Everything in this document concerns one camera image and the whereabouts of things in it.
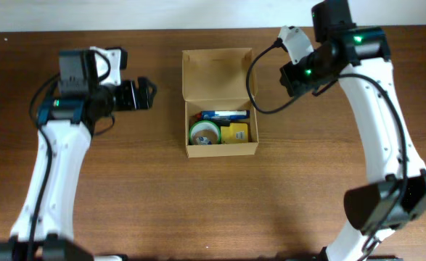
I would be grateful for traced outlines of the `blue white marker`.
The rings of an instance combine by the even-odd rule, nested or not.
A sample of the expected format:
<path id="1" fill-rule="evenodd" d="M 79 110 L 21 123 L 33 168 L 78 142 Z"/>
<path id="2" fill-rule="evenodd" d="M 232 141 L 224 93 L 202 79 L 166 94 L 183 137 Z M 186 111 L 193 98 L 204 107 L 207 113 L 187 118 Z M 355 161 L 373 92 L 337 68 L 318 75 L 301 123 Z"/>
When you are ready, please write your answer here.
<path id="1" fill-rule="evenodd" d="M 247 117 L 250 114 L 248 110 L 206 110 L 201 111 L 202 116 L 208 117 Z"/>

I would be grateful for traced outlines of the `green tape roll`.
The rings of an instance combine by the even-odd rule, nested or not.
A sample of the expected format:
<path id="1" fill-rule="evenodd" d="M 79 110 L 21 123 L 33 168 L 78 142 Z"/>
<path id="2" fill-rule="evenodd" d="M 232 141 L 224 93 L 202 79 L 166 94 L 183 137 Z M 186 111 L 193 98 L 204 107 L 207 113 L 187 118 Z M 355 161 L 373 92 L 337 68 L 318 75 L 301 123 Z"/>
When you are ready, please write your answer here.
<path id="1" fill-rule="evenodd" d="M 207 120 L 196 122 L 189 129 L 189 142 L 191 145 L 196 145 L 194 142 L 194 138 L 196 136 L 207 136 L 213 142 L 211 145 L 221 143 L 220 128 L 216 124 Z"/>

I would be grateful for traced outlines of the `brown cardboard box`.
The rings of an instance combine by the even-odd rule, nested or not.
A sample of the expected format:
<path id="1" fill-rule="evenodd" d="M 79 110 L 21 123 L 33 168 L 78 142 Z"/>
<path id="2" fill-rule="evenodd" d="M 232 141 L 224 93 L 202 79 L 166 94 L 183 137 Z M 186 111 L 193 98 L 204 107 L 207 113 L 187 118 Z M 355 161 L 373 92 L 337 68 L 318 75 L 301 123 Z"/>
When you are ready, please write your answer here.
<path id="1" fill-rule="evenodd" d="M 184 143 L 189 158 L 253 155 L 259 145 L 257 113 L 246 89 L 251 48 L 197 49 L 182 52 L 182 95 L 185 101 Z M 190 129 L 202 111 L 247 110 L 248 142 L 194 145 Z"/>

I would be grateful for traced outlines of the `small white blue box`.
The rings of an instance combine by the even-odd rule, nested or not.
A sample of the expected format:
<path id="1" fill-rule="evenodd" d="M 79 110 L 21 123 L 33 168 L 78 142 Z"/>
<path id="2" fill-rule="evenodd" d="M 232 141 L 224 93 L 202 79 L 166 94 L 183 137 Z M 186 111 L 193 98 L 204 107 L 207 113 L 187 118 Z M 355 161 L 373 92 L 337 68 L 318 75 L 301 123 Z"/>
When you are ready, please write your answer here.
<path id="1" fill-rule="evenodd" d="M 196 136 L 194 142 L 196 145 L 211 145 L 213 143 L 207 136 Z"/>

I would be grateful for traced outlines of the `yellow sticky note pad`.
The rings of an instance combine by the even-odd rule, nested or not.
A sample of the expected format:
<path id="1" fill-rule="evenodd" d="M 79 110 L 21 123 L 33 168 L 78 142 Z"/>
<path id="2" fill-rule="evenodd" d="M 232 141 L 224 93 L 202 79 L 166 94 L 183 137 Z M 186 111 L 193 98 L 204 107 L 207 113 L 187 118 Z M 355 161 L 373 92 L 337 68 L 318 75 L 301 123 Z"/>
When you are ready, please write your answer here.
<path id="1" fill-rule="evenodd" d="M 222 144 L 241 144 L 249 141 L 247 123 L 230 123 L 229 126 L 221 126 Z"/>

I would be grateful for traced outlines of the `blue ballpoint pen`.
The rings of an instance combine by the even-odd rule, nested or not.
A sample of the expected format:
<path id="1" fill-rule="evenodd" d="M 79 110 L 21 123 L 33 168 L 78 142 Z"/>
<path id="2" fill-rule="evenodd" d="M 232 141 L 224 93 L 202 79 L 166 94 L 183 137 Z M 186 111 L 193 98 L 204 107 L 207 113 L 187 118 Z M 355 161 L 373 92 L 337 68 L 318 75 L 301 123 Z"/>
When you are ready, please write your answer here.
<path id="1" fill-rule="evenodd" d="M 213 120 L 245 120 L 248 119 L 249 115 L 202 115 L 202 119 L 213 119 Z"/>

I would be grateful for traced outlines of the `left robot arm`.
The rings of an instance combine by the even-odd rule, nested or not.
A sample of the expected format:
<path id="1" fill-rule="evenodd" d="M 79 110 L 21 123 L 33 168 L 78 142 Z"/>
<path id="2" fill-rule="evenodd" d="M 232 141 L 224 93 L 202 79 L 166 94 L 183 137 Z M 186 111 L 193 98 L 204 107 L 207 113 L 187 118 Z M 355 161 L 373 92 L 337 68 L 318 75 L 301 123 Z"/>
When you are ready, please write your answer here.
<path id="1" fill-rule="evenodd" d="M 150 109 L 157 86 L 146 77 L 124 80 L 128 53 L 121 47 L 64 50 L 60 71 L 37 90 L 29 106 L 38 151 L 28 193 L 0 260 L 127 260 L 95 255 L 74 242 L 73 207 L 83 160 L 102 118 Z"/>

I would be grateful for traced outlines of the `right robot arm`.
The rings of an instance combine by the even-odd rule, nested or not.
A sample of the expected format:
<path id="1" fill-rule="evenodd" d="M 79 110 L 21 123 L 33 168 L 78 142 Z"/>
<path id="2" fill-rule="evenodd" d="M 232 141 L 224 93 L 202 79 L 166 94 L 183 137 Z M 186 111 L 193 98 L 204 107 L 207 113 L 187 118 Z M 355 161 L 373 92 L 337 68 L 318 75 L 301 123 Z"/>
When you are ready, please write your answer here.
<path id="1" fill-rule="evenodd" d="M 384 31 L 358 28 L 346 1 L 326 0 L 312 10 L 314 48 L 305 33 L 279 33 L 290 61 L 281 84 L 291 99 L 319 96 L 339 84 L 348 98 L 364 148 L 367 185 L 344 196 L 346 224 L 320 260 L 365 260 L 387 237 L 426 211 L 426 166 L 408 133 L 393 82 Z"/>

